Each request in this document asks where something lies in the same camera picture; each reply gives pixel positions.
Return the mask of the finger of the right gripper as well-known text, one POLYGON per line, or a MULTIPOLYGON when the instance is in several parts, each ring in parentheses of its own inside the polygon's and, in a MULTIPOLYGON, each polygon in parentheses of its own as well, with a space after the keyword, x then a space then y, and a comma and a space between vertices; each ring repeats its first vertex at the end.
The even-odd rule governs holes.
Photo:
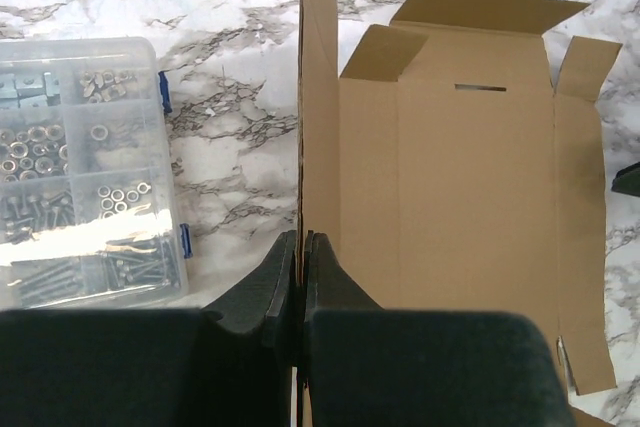
POLYGON ((611 191, 623 195, 640 195, 640 162, 636 162, 616 173, 611 191))

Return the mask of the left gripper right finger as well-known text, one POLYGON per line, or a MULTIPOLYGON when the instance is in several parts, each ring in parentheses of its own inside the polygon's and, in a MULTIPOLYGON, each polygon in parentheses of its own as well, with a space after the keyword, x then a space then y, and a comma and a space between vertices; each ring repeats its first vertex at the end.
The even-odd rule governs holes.
POLYGON ((309 372, 320 357, 360 347, 382 308, 343 269, 327 234, 307 234, 303 261, 302 367, 309 372))

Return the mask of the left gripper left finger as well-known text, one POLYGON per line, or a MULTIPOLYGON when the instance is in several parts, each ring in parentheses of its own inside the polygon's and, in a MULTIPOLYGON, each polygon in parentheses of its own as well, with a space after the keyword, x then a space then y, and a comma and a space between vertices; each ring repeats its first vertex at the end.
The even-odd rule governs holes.
POLYGON ((249 362, 262 352, 288 358, 295 334, 297 234, 279 234, 264 259, 202 313, 225 362, 249 362))

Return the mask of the brown cardboard box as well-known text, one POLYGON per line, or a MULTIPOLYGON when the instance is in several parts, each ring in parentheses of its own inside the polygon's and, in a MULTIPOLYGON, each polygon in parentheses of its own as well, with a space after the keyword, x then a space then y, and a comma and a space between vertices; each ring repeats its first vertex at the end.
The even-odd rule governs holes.
POLYGON ((405 0, 338 62, 337 0, 300 0, 297 280, 325 233, 382 311, 299 368, 304 426, 596 426, 613 388, 596 109, 621 46, 571 0, 405 0))

